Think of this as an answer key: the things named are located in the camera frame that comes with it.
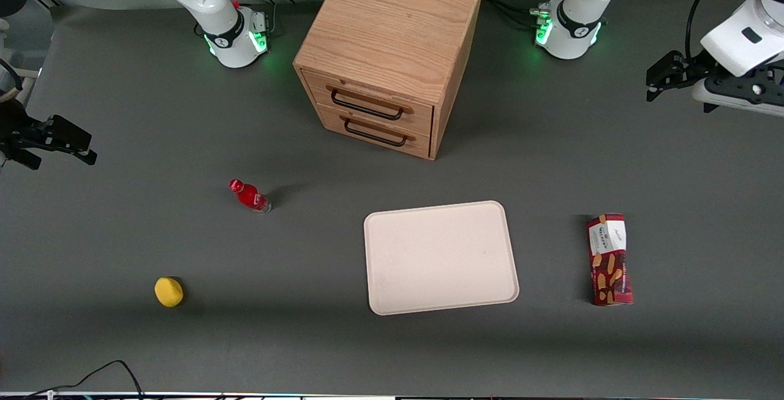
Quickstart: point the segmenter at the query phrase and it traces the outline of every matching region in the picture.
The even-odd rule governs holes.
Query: drawer
[[[415,157],[428,158],[431,139],[425,135],[410,131],[401,132],[361,118],[353,118],[348,113],[334,107],[316,107],[324,127],[333,132],[359,138],[359,140],[378,144],[387,149],[405,152]]]
[[[354,117],[401,132],[431,134],[433,108],[405,99],[385,96],[345,84],[337,78],[325,77],[303,70],[302,74],[313,98],[322,106],[331,107]]]

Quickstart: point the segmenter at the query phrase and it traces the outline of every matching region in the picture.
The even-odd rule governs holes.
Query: wooden cabinet top
[[[294,65],[439,104],[479,0],[325,0]]]

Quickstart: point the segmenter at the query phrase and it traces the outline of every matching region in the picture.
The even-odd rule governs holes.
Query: wooden drawer cabinet
[[[334,132],[435,159],[481,0],[325,0],[294,68]]]

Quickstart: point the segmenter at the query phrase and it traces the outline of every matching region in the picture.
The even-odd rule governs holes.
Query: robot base
[[[544,12],[554,12],[551,7],[557,7],[563,0],[551,0],[540,4],[540,10]],[[588,51],[591,45],[596,43],[597,34],[601,28],[601,23],[593,31],[585,28],[585,37],[574,38],[571,32],[558,20],[557,15],[549,15],[545,23],[537,29],[535,43],[545,48],[549,54],[558,59],[574,60],[579,59]]]
[[[258,56],[268,49],[266,35],[266,18],[263,12],[254,12],[249,7],[237,10],[244,17],[244,31],[235,39],[230,48],[213,46],[205,37],[209,50],[218,58],[224,67],[241,68],[255,62]]]

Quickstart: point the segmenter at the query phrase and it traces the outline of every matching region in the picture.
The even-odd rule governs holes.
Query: green indicator light
[[[266,51],[265,34],[261,34],[260,32],[248,31],[247,36],[249,36],[250,39],[253,41],[253,46],[255,46],[255,50],[257,50],[258,53],[262,54],[264,51]]]
[[[205,36],[204,36],[204,40],[205,40],[205,42],[207,42],[207,46],[209,46],[209,53],[210,53],[210,54],[212,54],[213,56],[215,56],[215,49],[213,49],[213,44],[212,44],[212,43],[210,43],[210,41],[209,41],[209,39],[207,38],[207,35],[206,35],[206,34],[205,34]]]
[[[596,43],[596,39],[599,38],[599,29],[601,29],[601,21],[599,21],[599,24],[596,25],[596,31],[594,31],[594,38],[590,40],[591,45]]]
[[[547,20],[544,25],[540,26],[540,32],[537,33],[537,43],[545,45],[549,38],[549,33],[552,31],[552,20]]]

